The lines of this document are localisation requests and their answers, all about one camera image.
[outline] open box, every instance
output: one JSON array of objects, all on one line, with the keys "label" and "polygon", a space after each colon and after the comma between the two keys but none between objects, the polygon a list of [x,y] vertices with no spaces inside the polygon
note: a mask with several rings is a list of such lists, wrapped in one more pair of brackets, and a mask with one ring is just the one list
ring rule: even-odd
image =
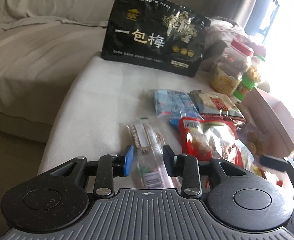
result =
[{"label": "open box", "polygon": [[241,105],[248,108],[257,128],[269,138],[265,154],[283,158],[294,153],[294,118],[281,101],[254,88]]}]

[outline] gold circular icon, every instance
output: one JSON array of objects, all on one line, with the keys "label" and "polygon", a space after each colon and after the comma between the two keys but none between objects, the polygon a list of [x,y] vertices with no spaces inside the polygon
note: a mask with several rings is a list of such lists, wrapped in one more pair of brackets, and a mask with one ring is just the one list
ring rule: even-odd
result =
[{"label": "gold circular icon", "polygon": [[220,76],[219,79],[225,86],[230,86],[232,84],[232,81],[228,77]]},{"label": "gold circular icon", "polygon": [[191,49],[188,50],[188,56],[189,57],[193,57],[194,56],[194,52]]},{"label": "gold circular icon", "polygon": [[183,54],[183,55],[186,55],[187,54],[187,49],[181,48],[180,53]]},{"label": "gold circular icon", "polygon": [[180,49],[179,49],[179,47],[178,47],[178,46],[176,46],[176,45],[175,45],[175,46],[173,46],[173,51],[174,51],[174,52],[179,52],[179,51],[180,51]]}]

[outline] brown carpet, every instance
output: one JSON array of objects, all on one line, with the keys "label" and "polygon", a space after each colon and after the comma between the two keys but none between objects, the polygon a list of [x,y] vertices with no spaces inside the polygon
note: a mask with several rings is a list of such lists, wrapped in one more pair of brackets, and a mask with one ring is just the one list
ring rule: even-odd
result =
[{"label": "brown carpet", "polygon": [[[0,201],[15,185],[37,175],[44,143],[0,132]],[[0,211],[0,237],[8,226]]]}]

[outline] black snack bag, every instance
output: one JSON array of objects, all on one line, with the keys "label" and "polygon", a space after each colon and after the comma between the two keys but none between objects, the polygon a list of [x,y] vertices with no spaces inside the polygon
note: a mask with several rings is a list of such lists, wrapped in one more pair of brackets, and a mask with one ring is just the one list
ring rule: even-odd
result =
[{"label": "black snack bag", "polygon": [[115,0],[101,57],[193,77],[209,26],[168,0]]}]

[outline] red package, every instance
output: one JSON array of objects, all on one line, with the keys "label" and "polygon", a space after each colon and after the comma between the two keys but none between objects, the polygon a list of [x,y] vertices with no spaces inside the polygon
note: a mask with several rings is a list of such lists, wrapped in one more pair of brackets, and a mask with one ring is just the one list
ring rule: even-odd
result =
[{"label": "red package", "polygon": [[179,120],[179,131],[183,153],[207,162],[212,157],[220,157],[243,168],[238,136],[232,120],[183,117]]}]

